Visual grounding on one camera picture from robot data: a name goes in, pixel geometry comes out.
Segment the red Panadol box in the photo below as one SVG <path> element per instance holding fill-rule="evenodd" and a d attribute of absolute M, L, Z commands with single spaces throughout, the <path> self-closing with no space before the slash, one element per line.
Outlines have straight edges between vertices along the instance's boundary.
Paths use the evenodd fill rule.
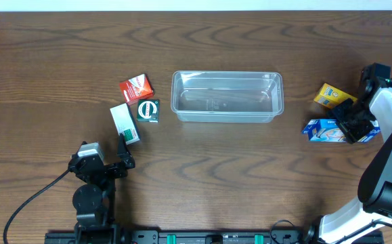
<path fill-rule="evenodd" d="M 151 98 L 154 90 L 146 74 L 119 83 L 119 89 L 128 105 L 135 104 L 139 100 Z"/>

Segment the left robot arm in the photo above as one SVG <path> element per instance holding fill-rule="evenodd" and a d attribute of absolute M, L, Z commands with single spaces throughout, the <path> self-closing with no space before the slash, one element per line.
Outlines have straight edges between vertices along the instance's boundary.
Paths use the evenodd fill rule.
<path fill-rule="evenodd" d="M 117 156 L 119 162 L 106 165 L 104 152 L 97 142 L 83 142 L 71 156 L 68 170 L 85 183 L 72 197 L 77 212 L 75 243 L 121 243 L 123 240 L 121 228 L 114 222 L 115 180 L 127 177 L 127 171 L 135 167 L 123 134 L 119 135 Z"/>

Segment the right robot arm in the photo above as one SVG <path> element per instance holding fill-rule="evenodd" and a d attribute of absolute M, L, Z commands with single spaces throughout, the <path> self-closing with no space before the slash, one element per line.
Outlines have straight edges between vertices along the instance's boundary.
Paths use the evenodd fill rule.
<path fill-rule="evenodd" d="M 374 63 L 363 68 L 359 98 L 328 111 L 350 144 L 377 122 L 384 144 L 361 176 L 357 196 L 338 211 L 314 220 L 302 243 L 353 243 L 381 227 L 392 228 L 392 77 Z"/>

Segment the yellow Woods syrup box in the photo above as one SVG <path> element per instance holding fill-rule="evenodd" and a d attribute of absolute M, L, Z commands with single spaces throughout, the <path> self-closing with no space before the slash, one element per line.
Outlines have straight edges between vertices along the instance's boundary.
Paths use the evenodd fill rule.
<path fill-rule="evenodd" d="M 351 99 L 353 102 L 357 100 L 354 96 L 325 83 L 320 88 L 313 101 L 326 108 L 334 108 L 347 99 Z"/>

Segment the blue Kool Fever box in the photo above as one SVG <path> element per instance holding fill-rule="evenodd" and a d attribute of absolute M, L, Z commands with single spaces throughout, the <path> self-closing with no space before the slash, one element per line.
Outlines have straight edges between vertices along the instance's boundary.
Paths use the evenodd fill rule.
<path fill-rule="evenodd" d="M 301 133 L 311 142 L 346 142 L 334 119 L 312 119 Z"/>

